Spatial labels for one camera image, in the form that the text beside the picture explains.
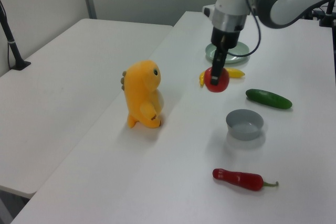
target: toy arm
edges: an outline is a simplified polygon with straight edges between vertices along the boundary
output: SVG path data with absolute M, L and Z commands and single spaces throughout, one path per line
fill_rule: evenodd
M 154 120 L 156 118 L 156 110 L 154 105 L 150 102 L 143 102 L 140 106 L 140 111 L 143 116 L 149 120 Z

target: small bowl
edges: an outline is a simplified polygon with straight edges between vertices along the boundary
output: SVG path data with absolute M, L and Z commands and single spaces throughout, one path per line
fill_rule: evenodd
M 216 49 L 217 49 L 216 46 L 213 45 L 213 44 L 209 44 L 205 48 L 205 58 L 208 61 L 210 61 L 211 63 L 214 60 Z M 244 43 L 238 42 L 237 46 L 235 48 L 230 49 L 229 52 L 231 52 L 235 55 L 245 55 L 245 54 L 248 54 L 250 52 L 250 49 Z M 226 56 L 226 59 L 225 59 L 225 64 L 234 64 L 234 63 L 238 63 L 238 62 L 245 62 L 248 59 L 249 59 L 249 56 L 247 56 L 247 57 L 236 57 L 236 56 L 231 56 L 231 55 L 228 54 Z
M 260 135 L 264 119 L 257 112 L 241 109 L 228 113 L 226 124 L 231 136 L 247 141 Z

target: white table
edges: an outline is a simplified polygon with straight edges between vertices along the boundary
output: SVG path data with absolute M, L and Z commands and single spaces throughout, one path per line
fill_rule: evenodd
M 0 190 L 30 198 L 170 26 L 83 19 L 0 78 Z
M 186 13 L 150 57 L 165 99 L 159 129 L 126 126 L 121 93 L 20 212 L 27 223 L 333 223 L 336 219 L 336 99 L 331 29 L 299 20 L 262 26 L 243 80 L 223 93 L 200 88 L 211 23 Z M 247 19 L 240 41 L 256 43 Z M 261 88 L 289 98 L 281 111 L 246 100 Z M 262 137 L 227 135 L 225 116 L 252 109 Z M 214 168 L 261 174 L 278 188 L 248 191 L 212 178 Z

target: light green plate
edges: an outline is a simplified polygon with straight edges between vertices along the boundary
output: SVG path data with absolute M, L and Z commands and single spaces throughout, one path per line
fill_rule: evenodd
M 209 44 L 205 48 L 205 57 L 210 62 L 212 62 L 213 59 L 214 59 L 215 51 L 216 51 L 216 46 L 213 45 L 213 44 Z M 235 48 L 230 49 L 229 52 L 231 52 L 235 55 L 245 55 L 245 54 L 248 54 L 250 52 L 250 50 L 249 50 L 248 46 L 246 46 L 244 43 L 238 42 L 237 46 Z M 236 57 L 236 56 L 227 55 L 225 63 L 226 64 L 238 63 L 238 62 L 242 62 L 242 61 L 247 61 L 249 58 L 250 58 L 250 56 Z

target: yellow plush toy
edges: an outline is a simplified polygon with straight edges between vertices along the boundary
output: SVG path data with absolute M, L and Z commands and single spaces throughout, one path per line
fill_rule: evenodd
M 157 90 L 161 81 L 158 66 L 151 60 L 139 61 L 122 75 L 121 88 L 129 110 L 128 126 L 132 128 L 141 122 L 149 128 L 159 127 L 161 120 L 158 116 L 162 108 Z

